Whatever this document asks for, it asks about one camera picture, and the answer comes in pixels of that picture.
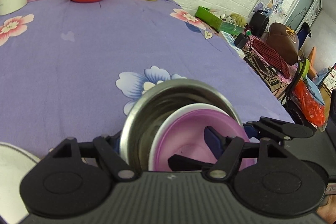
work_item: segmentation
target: red plastic bag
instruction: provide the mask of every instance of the red plastic bag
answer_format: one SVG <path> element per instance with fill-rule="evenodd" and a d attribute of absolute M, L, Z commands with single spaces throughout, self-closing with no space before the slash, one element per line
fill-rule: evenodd
<path fill-rule="evenodd" d="M 301 110 L 308 122 L 311 122 L 318 127 L 324 125 L 326 122 L 324 106 L 314 100 L 302 80 L 300 80 L 295 87 L 294 95 L 299 99 Z"/>

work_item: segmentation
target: blue flower print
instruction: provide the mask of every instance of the blue flower print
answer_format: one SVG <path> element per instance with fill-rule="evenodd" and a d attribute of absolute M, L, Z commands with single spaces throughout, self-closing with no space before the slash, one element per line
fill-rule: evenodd
<path fill-rule="evenodd" d="M 185 78 L 178 74 L 170 75 L 165 69 L 152 66 L 144 70 L 144 75 L 135 72 L 122 72 L 115 85 L 122 93 L 132 99 L 124 106 L 124 113 L 128 115 L 137 100 L 149 89 L 164 81 Z"/>

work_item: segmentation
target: white plate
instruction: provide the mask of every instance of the white plate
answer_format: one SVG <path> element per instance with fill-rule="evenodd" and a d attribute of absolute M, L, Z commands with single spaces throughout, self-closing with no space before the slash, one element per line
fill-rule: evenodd
<path fill-rule="evenodd" d="M 194 110 L 199 110 L 199 109 L 211 109 L 211 110 L 217 110 L 219 112 L 225 113 L 228 115 L 224 110 L 220 109 L 219 107 L 209 105 L 209 104 L 203 104 L 203 103 L 197 103 L 197 104 L 191 104 L 191 105 L 186 105 L 184 107 L 179 108 L 178 110 L 174 111 L 170 116 L 162 123 L 160 126 L 159 130 L 157 131 L 154 141 L 151 146 L 151 151 L 149 154 L 149 160 L 148 160 L 148 170 L 149 171 L 154 171 L 154 159 L 155 159 L 155 154 L 157 147 L 160 143 L 160 140 L 162 138 L 163 133 L 167 130 L 167 128 L 179 117 L 192 112 Z"/>
<path fill-rule="evenodd" d="M 20 183 L 39 161 L 19 147 L 0 142 L 0 216 L 8 224 L 16 224 L 28 215 L 20 196 Z"/>

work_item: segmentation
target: flower print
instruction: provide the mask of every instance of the flower print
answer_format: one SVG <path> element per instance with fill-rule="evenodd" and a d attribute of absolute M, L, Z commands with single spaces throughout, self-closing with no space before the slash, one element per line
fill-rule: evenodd
<path fill-rule="evenodd" d="M 186 12 L 183 9 L 174 9 L 175 13 L 171 13 L 170 15 L 172 17 L 175 17 L 179 20 L 182 20 L 184 22 L 187 22 L 191 25 L 194 25 L 197 28 L 200 28 L 202 30 L 206 30 L 206 27 L 203 25 L 202 22 L 200 22 L 196 17 L 193 17 L 188 12 Z"/>
<path fill-rule="evenodd" d="M 9 37 L 16 37 L 27 30 L 26 23 L 32 22 L 34 15 L 30 14 L 25 17 L 17 16 L 7 19 L 3 26 L 0 26 L 0 46 L 5 44 Z"/>
<path fill-rule="evenodd" d="M 150 69 L 145 69 L 144 75 L 135 72 L 122 72 L 119 74 L 119 79 L 115 85 L 122 93 L 132 99 L 124 106 L 124 113 L 128 115 L 137 100 L 152 87 L 163 83 L 167 80 L 185 78 L 178 74 L 170 75 L 164 69 L 157 66 L 152 66 Z"/>

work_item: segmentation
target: pink flower print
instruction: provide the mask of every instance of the pink flower print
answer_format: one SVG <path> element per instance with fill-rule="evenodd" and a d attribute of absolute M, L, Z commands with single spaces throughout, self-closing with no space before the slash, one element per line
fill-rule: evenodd
<path fill-rule="evenodd" d="M 32 22 L 34 15 L 30 14 L 25 17 L 18 16 L 7 19 L 3 26 L 0 26 L 0 46 L 5 44 L 9 37 L 16 37 L 27 30 L 26 23 Z"/>
<path fill-rule="evenodd" d="M 200 22 L 196 17 L 190 15 L 185 10 L 174 9 L 174 12 L 175 13 L 170 14 L 172 17 L 182 20 L 184 22 L 188 22 L 189 24 L 194 25 L 195 27 L 200 28 L 202 30 L 206 30 L 206 27 L 203 25 L 202 22 Z"/>

